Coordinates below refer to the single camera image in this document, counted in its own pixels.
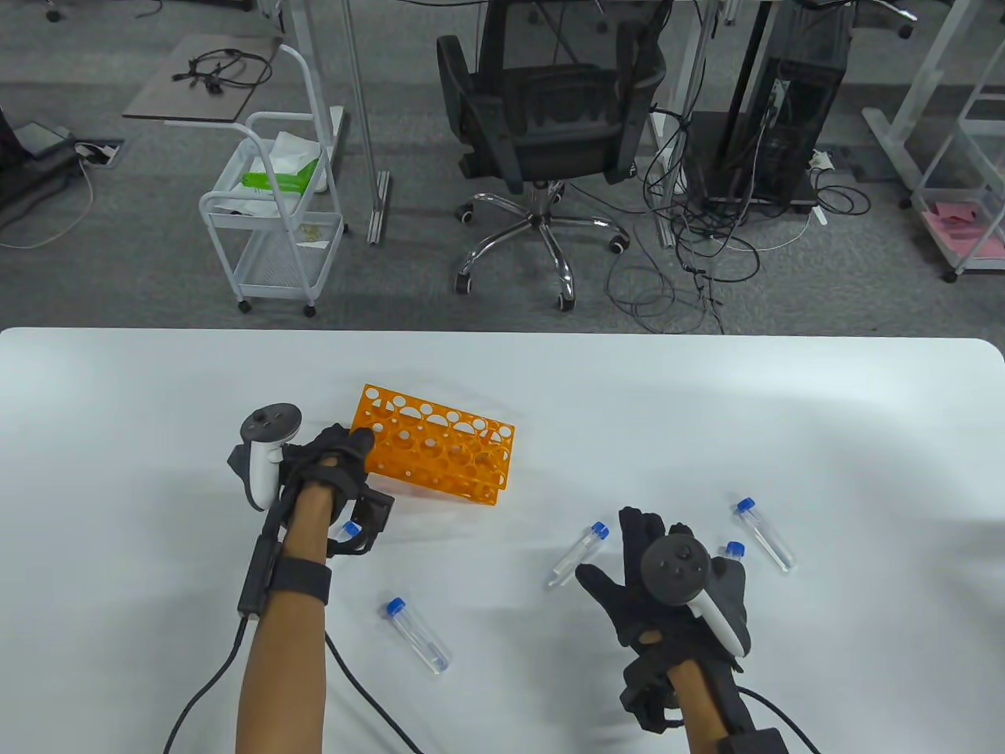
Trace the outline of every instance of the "floor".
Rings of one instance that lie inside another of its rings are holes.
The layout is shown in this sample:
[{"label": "floor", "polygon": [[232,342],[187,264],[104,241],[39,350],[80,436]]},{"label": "floor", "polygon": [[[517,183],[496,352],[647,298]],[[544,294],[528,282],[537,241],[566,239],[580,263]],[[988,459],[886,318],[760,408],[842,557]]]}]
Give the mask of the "floor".
[{"label": "floor", "polygon": [[[255,13],[174,0],[159,14],[136,19],[155,2],[75,0],[63,4],[65,20],[49,24],[36,0],[0,0],[0,28],[18,30],[0,37],[0,103],[9,119],[62,124],[80,137],[129,140],[115,170],[92,172],[96,198],[79,226],[41,249],[0,249],[0,327],[638,332],[638,325],[604,294],[612,256],[606,237],[592,233],[560,237],[577,275],[579,302],[573,313],[555,311],[556,281],[543,246],[534,241],[513,242],[479,263],[469,298],[451,293],[451,270],[464,249],[507,221],[490,209],[470,226],[452,216],[453,207],[472,190],[500,188],[494,181],[475,185],[460,176],[461,149],[443,116],[436,76],[433,40],[456,33],[471,59],[476,11],[396,6],[389,13],[392,3],[354,0],[353,6],[378,162],[394,177],[386,237],[379,246],[368,246],[362,237],[369,199],[358,129],[350,123],[337,169],[356,232],[340,251],[317,318],[307,320],[298,306],[279,301],[256,302],[251,313],[240,314],[212,252],[196,201],[225,163],[233,139],[119,117],[159,58],[185,33],[263,33],[265,22]],[[856,35],[846,82],[822,141],[868,144],[861,107],[878,106],[892,115],[946,13],[946,6],[934,0],[909,4],[922,16],[912,39],[871,30]],[[330,50],[327,95],[350,106],[338,4],[318,5],[319,40]],[[962,84],[973,81],[1000,38],[1000,5],[987,2],[965,49],[954,55],[948,85],[937,93],[931,118],[915,140],[920,155],[938,145],[941,130],[966,97]],[[677,4],[664,35],[671,65],[683,46],[690,12],[686,4]],[[741,22],[723,28],[715,40],[715,64],[701,105],[725,109],[752,18],[749,4]],[[252,107],[303,109],[294,74],[280,64],[275,80],[255,93]],[[642,154],[651,153],[651,144],[643,145]],[[848,175],[836,179],[851,181]],[[636,181],[613,187],[601,179],[578,183],[615,204],[640,206]],[[895,184],[861,188],[872,199],[868,214],[832,216],[825,227],[811,220],[798,241],[763,253],[764,268],[752,280],[722,287],[718,297],[725,331],[975,337],[1005,347],[1005,279],[973,274],[954,286],[942,282],[934,244],[914,214],[896,206],[903,189]],[[4,230],[0,241],[24,244],[50,235],[80,211],[86,198],[80,184]],[[593,211],[573,192],[567,201],[570,208]],[[686,292],[689,276],[676,268],[670,253],[657,248],[651,219],[623,219],[634,224],[637,239],[619,263],[641,263],[644,245]],[[802,217],[780,219],[745,228],[741,235],[768,248],[792,238],[803,224]],[[721,272],[741,273],[749,261],[749,254],[735,254]],[[641,295],[651,279],[628,272],[617,285],[619,291]],[[659,324],[666,330],[718,330],[711,318],[697,318],[692,308],[678,303]]]}]

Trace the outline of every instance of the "white table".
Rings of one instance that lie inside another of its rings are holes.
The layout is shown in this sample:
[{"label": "white table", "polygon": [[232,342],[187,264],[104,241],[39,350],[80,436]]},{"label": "white table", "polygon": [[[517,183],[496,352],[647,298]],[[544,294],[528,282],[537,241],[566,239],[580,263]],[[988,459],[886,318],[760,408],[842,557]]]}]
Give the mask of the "white table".
[{"label": "white table", "polygon": [[[292,401],[307,439],[365,381],[517,426],[496,508],[401,494],[374,550],[334,564],[332,635],[427,754],[683,752],[621,711],[632,655],[600,608],[541,586],[623,505],[717,547],[746,495],[801,563],[782,576],[748,542],[743,683],[827,754],[999,749],[1005,368],[985,343],[9,330],[0,375],[0,751],[161,750],[229,648],[261,524],[224,462],[239,422]],[[453,651],[442,678],[379,617],[394,594]],[[176,754],[233,750],[246,649]],[[329,690],[326,751],[404,750],[332,663]]]}]

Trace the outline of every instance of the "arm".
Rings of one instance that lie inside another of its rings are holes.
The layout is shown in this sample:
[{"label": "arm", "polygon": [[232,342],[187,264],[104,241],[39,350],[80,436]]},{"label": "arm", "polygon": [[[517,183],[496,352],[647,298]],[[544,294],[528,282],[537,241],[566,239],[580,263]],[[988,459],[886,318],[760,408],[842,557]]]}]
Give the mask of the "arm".
[{"label": "arm", "polygon": [[719,742],[729,733],[701,669],[693,659],[688,659],[671,668],[667,676],[677,692],[690,754],[716,754]]},{"label": "arm", "polygon": [[[329,488],[304,488],[285,555],[325,562],[332,506]],[[306,594],[272,594],[244,672],[237,754],[320,754],[325,690],[325,605]]]}]

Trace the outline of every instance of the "blue tube cap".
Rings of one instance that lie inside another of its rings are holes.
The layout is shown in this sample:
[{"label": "blue tube cap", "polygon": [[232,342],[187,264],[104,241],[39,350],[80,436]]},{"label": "blue tube cap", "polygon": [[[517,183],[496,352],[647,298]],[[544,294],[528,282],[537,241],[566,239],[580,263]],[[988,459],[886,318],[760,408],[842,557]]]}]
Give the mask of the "blue tube cap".
[{"label": "blue tube cap", "polygon": [[395,597],[390,602],[387,603],[387,614],[388,617],[394,617],[399,612],[405,609],[405,600],[401,597]]}]

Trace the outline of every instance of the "black computer case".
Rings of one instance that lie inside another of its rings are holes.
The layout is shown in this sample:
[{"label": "black computer case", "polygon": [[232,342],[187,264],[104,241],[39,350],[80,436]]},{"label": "black computer case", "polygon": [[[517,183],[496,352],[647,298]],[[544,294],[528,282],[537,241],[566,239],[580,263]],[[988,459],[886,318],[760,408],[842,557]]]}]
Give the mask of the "black computer case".
[{"label": "black computer case", "polygon": [[737,130],[731,150],[746,176],[757,152],[758,199],[788,206],[803,180],[844,77],[853,16],[850,3],[825,10],[809,10],[794,0],[779,3],[744,128]]}]

